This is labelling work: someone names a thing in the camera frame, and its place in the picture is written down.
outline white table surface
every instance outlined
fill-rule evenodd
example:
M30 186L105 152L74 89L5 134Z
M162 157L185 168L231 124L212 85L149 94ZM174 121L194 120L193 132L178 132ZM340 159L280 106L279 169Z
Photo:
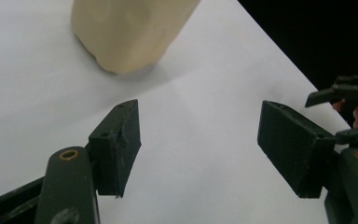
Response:
M142 147L102 223L327 223L257 145L263 100L330 133L348 126L235 0L204 0L155 66L104 72L70 27L72 1L0 1L0 195L85 146L114 105L139 100Z

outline beige cylinder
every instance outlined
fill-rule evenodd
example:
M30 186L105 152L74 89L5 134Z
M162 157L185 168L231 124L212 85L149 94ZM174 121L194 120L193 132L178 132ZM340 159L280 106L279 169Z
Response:
M75 0L72 28L106 71L157 63L200 0Z

